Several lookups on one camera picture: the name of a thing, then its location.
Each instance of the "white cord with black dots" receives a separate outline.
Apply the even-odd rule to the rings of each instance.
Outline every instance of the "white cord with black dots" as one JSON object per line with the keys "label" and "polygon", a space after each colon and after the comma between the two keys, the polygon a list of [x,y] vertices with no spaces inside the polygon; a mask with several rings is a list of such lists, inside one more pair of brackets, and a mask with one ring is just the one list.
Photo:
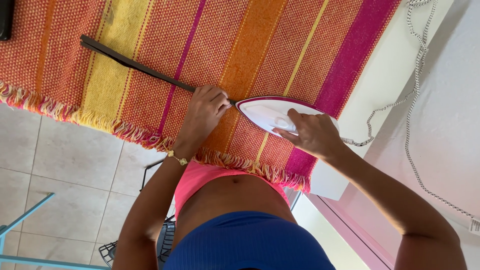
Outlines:
{"label": "white cord with black dots", "polygon": [[458,212],[468,216],[468,217],[471,217],[473,218],[473,215],[456,207],[455,205],[451,204],[450,202],[448,202],[447,200],[443,199],[442,197],[436,195],[435,193],[431,192],[430,190],[428,190],[424,185],[423,185],[423,182],[422,180],[420,179],[420,175],[417,171],[417,168],[415,167],[415,164],[413,163],[413,160],[410,156],[410,150],[409,150],[409,142],[410,142],[410,117],[412,115],[412,111],[413,111],[413,107],[415,106],[415,102],[417,101],[417,98],[419,97],[420,95],[420,75],[421,73],[423,72],[423,67],[425,66],[425,58],[427,56],[427,53],[428,53],[428,48],[427,48],[427,35],[428,35],[428,28],[430,27],[430,22],[432,21],[432,18],[433,18],[433,15],[435,13],[435,8],[437,6],[437,3],[438,3],[438,0],[433,0],[433,6],[432,6],[432,11],[430,12],[430,16],[428,17],[428,20],[427,20],[427,23],[425,25],[425,28],[423,29],[423,36],[420,36],[419,34],[417,34],[414,30],[413,30],[413,25],[412,25],[412,19],[411,19],[411,15],[412,15],[412,10],[414,8],[417,8],[417,7],[421,7],[425,4],[428,4],[429,2],[431,2],[432,0],[411,0],[411,1],[408,1],[407,2],[407,7],[408,7],[408,10],[407,10],[407,25],[408,25],[408,28],[410,30],[410,33],[416,37],[418,39],[418,41],[420,42],[420,50],[417,54],[417,58],[415,60],[415,86],[413,87],[413,90],[405,96],[404,99],[400,100],[400,101],[397,101],[395,103],[392,103],[392,104],[389,104],[381,109],[377,109],[377,110],[374,110],[372,112],[372,114],[370,115],[370,117],[367,119],[367,126],[368,126],[368,140],[362,142],[362,143],[356,143],[354,142],[352,139],[346,139],[346,138],[342,138],[343,142],[346,143],[346,144],[350,144],[350,145],[354,145],[354,146],[365,146],[369,143],[371,143],[373,141],[373,139],[375,139],[373,136],[372,136],[372,126],[370,125],[370,120],[373,118],[373,116],[375,115],[376,112],[378,111],[383,111],[383,110],[386,110],[388,108],[391,108],[391,107],[394,107],[394,106],[397,106],[398,104],[401,104],[403,102],[405,102],[413,93],[415,93],[415,97],[413,98],[413,101],[412,101],[412,105],[410,106],[410,109],[408,110],[408,114],[407,114],[407,136],[406,136],[406,139],[405,139],[405,152],[407,154],[407,159],[408,161],[410,162],[410,166],[412,167],[413,169],[413,172],[415,173],[415,177],[417,178],[417,181],[419,182],[420,186],[422,187],[422,189],[430,194],[432,197],[438,199],[439,201],[445,203],[446,205],[450,206],[451,208],[457,210]]}

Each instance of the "tiled floor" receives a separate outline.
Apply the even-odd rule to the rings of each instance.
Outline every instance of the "tiled floor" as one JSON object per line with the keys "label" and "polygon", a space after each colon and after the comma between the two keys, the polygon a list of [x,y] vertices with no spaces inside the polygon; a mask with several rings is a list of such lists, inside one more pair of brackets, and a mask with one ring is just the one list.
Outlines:
{"label": "tiled floor", "polygon": [[[98,248],[118,239],[145,166],[164,156],[0,104],[0,225],[55,192],[7,234],[4,254],[106,266]],[[1,270],[12,269],[37,266],[2,264]]]}

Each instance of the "woman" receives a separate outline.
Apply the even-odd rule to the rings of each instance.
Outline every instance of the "woman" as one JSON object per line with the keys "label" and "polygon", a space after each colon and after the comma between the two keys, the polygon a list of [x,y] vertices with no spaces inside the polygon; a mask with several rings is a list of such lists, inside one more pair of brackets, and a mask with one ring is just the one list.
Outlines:
{"label": "woman", "polygon": [[[190,161],[229,107],[223,90],[196,89],[173,156],[165,158],[125,220],[114,270],[157,269],[156,241],[174,193],[177,228],[166,270],[334,269],[314,237],[296,224],[280,187]],[[293,109],[288,115],[299,135],[273,131],[344,175],[402,234],[395,269],[466,269],[457,234],[430,204],[353,153],[327,115]],[[183,158],[188,166],[180,163]]]}

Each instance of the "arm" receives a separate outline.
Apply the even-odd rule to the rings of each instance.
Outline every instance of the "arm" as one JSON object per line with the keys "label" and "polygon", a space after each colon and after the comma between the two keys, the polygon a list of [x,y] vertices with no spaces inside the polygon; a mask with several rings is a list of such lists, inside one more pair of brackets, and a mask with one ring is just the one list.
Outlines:
{"label": "arm", "polygon": [[340,139],[330,117],[288,112],[299,135],[273,129],[318,157],[365,194],[402,235],[395,269],[467,269],[454,229],[411,189],[368,164]]}
{"label": "arm", "polygon": [[[227,94],[220,88],[197,88],[172,147],[175,156],[190,160],[230,107]],[[158,269],[156,241],[186,167],[167,157],[148,181],[123,224],[113,270]]]}

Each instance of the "stomach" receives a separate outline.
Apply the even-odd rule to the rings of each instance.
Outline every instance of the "stomach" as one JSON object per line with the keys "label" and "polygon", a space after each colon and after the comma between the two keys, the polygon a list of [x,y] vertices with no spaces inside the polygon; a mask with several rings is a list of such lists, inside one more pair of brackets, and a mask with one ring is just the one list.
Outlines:
{"label": "stomach", "polygon": [[237,211],[258,211],[296,223],[283,197],[258,176],[222,176],[205,184],[183,205],[173,247],[206,221]]}

